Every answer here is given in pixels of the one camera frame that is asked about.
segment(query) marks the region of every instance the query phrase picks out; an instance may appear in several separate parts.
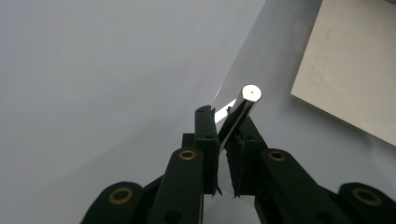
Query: paper sheet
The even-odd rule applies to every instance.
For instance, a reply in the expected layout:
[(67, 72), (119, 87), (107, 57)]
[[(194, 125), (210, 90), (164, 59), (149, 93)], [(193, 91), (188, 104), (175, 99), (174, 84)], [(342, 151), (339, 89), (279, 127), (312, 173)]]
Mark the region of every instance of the paper sheet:
[(396, 6), (324, 0), (291, 94), (396, 146)]

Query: gray surface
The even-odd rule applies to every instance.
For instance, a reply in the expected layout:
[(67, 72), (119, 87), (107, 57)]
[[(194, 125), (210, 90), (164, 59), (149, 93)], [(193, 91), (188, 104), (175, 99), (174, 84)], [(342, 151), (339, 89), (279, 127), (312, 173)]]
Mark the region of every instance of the gray surface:
[[(105, 187), (162, 175), (227, 74), (214, 105), (258, 85), (263, 137), (319, 184), (360, 181), (396, 198), (394, 147), (290, 96), (317, 10), (314, 0), (5, 2), (0, 223), (79, 223)], [(220, 162), (224, 196), (205, 197), (204, 222), (258, 223)]]

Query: metal rod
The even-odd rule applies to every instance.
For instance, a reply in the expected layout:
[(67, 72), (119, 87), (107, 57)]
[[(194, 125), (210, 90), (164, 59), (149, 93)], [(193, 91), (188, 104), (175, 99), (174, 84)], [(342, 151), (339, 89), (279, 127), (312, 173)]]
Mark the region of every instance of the metal rod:
[(248, 117), (254, 105), (262, 98), (262, 91), (255, 85), (246, 85), (239, 92), (235, 104), (228, 112), (227, 119), (219, 131), (220, 150), (223, 150), (233, 132)]

